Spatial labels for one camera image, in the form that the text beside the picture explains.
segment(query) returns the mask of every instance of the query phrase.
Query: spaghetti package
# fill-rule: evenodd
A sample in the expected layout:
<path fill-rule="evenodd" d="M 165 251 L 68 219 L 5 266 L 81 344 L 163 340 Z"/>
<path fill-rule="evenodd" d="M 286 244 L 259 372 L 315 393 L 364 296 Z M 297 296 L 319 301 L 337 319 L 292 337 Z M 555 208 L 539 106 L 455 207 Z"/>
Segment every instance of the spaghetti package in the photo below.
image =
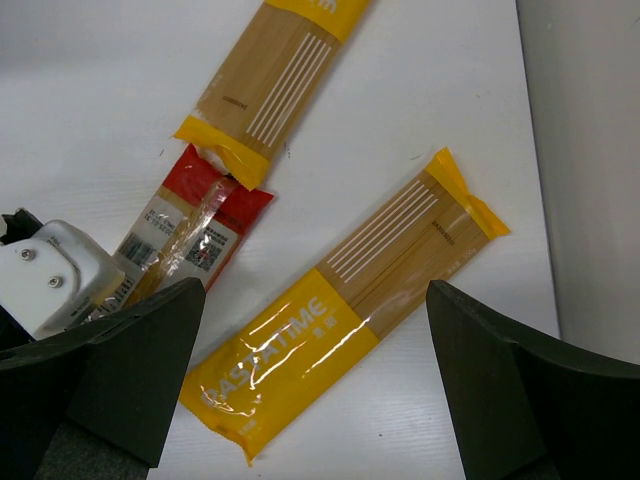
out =
<path fill-rule="evenodd" d="M 489 242 L 509 232 L 442 150 L 186 377 L 181 402 L 249 461 Z"/>
<path fill-rule="evenodd" d="M 187 277 L 211 288 L 272 198 L 224 176 L 189 145 L 114 254 L 126 277 L 99 315 Z"/>
<path fill-rule="evenodd" d="M 265 0 L 175 134 L 262 183 L 369 0 Z"/>

